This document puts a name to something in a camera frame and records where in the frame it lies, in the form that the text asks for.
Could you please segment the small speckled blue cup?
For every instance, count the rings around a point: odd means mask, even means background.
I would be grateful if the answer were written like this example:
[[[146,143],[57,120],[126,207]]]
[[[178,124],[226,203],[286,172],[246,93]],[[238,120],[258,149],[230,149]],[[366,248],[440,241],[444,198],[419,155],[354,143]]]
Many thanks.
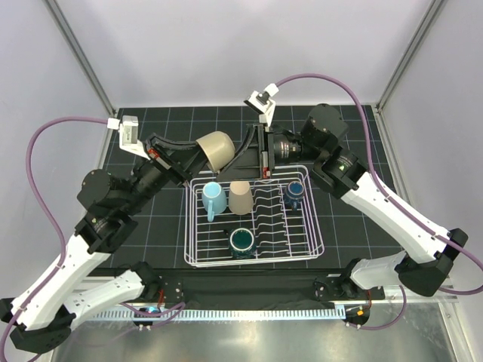
[[[305,187],[300,181],[291,181],[285,188],[283,201],[287,208],[296,211],[305,195]]]

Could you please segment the blue mug cream inside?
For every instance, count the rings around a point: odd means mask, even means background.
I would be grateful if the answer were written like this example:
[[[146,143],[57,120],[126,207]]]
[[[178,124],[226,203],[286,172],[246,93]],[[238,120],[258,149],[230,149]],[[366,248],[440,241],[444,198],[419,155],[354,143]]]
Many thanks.
[[[202,189],[202,203],[207,212],[208,222],[213,222],[215,216],[223,213],[227,207],[226,193],[221,184],[206,183]]]

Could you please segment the dark green mug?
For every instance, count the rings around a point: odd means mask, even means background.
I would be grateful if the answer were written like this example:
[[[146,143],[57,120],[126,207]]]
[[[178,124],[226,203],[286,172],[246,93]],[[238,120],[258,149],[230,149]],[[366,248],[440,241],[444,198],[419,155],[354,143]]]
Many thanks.
[[[233,259],[251,259],[257,252],[256,239],[251,230],[237,228],[223,231]]]

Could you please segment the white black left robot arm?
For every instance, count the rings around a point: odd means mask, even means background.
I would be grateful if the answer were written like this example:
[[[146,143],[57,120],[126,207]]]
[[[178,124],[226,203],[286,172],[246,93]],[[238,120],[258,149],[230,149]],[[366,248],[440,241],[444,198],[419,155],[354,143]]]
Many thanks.
[[[1,300],[1,319],[14,346],[44,354],[105,307],[133,299],[151,302],[162,280],[147,262],[133,264],[117,281],[71,295],[75,287],[126,242],[137,227],[133,216],[167,183],[190,181],[209,162],[200,141],[178,142],[152,135],[143,145],[146,158],[122,178],[106,170],[86,175],[77,199],[87,213],[65,241],[59,257],[21,296]]]

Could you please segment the beige paper cup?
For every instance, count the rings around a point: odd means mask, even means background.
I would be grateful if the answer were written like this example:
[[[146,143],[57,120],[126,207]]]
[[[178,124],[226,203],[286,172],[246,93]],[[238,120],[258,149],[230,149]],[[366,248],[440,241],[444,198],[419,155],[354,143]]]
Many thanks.
[[[229,186],[229,209],[235,215],[246,215],[252,211],[254,199],[248,181],[232,181]]]

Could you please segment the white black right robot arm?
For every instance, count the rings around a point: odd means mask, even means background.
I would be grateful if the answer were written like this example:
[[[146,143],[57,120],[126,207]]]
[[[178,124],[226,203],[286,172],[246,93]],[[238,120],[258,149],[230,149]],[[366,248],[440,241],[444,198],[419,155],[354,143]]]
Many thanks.
[[[357,299],[373,287],[402,285],[421,296],[433,296],[467,234],[431,222],[372,175],[367,162],[343,146],[348,131],[340,111],[328,104],[314,106],[297,133],[251,124],[218,179],[268,179],[279,165],[311,161],[309,176],[322,191],[368,216],[403,249],[392,256],[353,259],[340,276],[341,293]]]

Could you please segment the small beige mug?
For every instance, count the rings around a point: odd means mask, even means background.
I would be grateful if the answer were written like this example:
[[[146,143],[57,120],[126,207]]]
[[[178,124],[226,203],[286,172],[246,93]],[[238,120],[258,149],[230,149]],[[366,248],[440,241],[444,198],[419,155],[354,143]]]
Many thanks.
[[[235,157],[235,147],[224,132],[214,131],[196,140],[208,160],[208,168],[219,173]]]

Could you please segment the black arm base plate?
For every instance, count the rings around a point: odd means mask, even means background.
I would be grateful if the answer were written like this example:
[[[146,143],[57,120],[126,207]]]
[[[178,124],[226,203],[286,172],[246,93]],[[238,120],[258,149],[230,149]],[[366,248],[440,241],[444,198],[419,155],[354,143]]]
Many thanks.
[[[156,268],[154,272],[166,292],[199,305],[384,299],[382,288],[366,291],[343,280],[340,268]]]

